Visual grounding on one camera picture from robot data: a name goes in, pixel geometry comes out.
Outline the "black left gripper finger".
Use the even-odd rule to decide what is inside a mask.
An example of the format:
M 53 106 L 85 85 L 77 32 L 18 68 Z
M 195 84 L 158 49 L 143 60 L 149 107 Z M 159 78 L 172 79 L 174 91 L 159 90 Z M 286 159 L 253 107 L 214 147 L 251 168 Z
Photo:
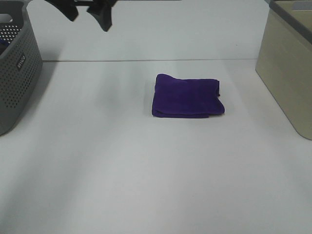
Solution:
M 74 21 L 78 17 L 78 10 L 74 0 L 47 0 L 47 2 L 56 7 L 70 21 Z
M 94 0 L 87 12 L 92 15 L 104 32 L 112 26 L 112 8 L 117 0 Z

